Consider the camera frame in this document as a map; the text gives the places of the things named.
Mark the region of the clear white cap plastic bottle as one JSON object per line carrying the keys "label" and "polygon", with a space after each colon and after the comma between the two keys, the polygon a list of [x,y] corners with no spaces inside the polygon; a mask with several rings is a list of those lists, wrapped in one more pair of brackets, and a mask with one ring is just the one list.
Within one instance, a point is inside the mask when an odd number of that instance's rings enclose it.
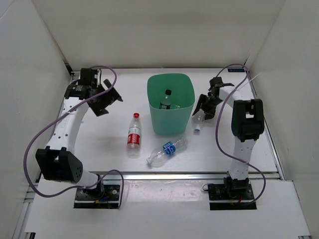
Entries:
{"label": "clear white cap plastic bottle", "polygon": [[200,134],[201,132],[201,126],[204,121],[205,114],[203,111],[197,112],[193,117],[192,117],[192,122],[193,122],[193,132],[195,134]]}

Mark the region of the black label plastic bottle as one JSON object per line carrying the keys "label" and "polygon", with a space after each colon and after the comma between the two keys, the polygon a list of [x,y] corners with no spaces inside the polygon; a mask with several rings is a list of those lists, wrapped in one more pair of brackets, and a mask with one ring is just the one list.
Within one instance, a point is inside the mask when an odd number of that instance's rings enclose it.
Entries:
{"label": "black label plastic bottle", "polygon": [[164,98],[161,99],[159,109],[160,110],[170,110],[171,107],[171,90],[167,89],[164,94]]}

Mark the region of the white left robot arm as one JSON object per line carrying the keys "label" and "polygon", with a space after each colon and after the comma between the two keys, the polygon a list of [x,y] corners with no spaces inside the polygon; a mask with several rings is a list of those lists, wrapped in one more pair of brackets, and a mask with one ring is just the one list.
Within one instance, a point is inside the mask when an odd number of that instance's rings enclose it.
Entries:
{"label": "white left robot arm", "polygon": [[51,139],[44,149],[38,149],[35,158],[44,178],[66,182],[87,189],[93,199],[103,197],[105,188],[101,178],[83,168],[75,156],[75,143],[82,120],[88,110],[99,117],[108,113],[107,106],[122,98],[114,82],[102,80],[102,67],[82,68],[80,77],[68,85],[64,94],[62,112]]}

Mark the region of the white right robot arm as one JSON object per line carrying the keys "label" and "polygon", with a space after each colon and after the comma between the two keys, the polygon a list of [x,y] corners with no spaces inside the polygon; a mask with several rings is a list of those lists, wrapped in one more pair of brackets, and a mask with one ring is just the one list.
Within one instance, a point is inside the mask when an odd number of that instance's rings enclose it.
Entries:
{"label": "white right robot arm", "polygon": [[221,77],[214,77],[209,83],[208,93],[199,96],[193,115],[202,116],[205,121],[215,117],[219,104],[232,108],[231,130],[235,145],[228,175],[232,180],[246,180],[252,149],[265,129],[263,102],[240,93],[231,83],[223,83]]}

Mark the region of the green plastic bin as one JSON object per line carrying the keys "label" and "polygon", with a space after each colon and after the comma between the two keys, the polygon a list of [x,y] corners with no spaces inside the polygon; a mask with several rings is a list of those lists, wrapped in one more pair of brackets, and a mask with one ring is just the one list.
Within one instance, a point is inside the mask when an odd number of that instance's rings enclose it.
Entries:
{"label": "green plastic bin", "polygon": [[153,75],[148,79],[147,95],[154,132],[183,133],[195,102],[191,79],[182,73]]}

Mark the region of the red label plastic bottle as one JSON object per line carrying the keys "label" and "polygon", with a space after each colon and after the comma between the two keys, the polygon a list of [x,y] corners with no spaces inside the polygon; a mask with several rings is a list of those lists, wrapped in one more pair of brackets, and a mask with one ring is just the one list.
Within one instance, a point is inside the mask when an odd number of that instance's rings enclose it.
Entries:
{"label": "red label plastic bottle", "polygon": [[141,121],[140,114],[134,113],[133,118],[129,125],[128,138],[127,138],[127,147],[129,150],[139,151],[141,144]]}

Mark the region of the blue label plastic bottle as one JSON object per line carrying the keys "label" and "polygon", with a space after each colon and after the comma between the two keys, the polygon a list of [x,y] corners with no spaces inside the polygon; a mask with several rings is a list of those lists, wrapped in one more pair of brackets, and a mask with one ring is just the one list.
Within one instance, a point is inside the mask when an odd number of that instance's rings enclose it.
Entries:
{"label": "blue label plastic bottle", "polygon": [[188,141],[185,137],[180,137],[154,149],[146,159],[148,166],[155,168],[164,166],[170,159],[173,159],[176,155],[185,151],[187,143]]}

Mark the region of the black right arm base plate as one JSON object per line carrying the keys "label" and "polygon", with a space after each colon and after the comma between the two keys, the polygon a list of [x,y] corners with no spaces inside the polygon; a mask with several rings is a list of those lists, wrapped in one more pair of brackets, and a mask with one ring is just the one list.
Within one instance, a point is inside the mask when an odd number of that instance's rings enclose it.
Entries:
{"label": "black right arm base plate", "polygon": [[202,190],[208,193],[211,211],[256,210],[254,193],[249,179],[223,178],[223,183],[207,183]]}

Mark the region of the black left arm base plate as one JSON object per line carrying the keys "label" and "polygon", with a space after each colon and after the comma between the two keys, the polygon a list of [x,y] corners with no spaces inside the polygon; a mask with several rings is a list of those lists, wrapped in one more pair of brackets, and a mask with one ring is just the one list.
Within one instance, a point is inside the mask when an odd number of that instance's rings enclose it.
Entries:
{"label": "black left arm base plate", "polygon": [[118,209],[122,199],[122,183],[103,181],[93,190],[77,189],[74,209]]}

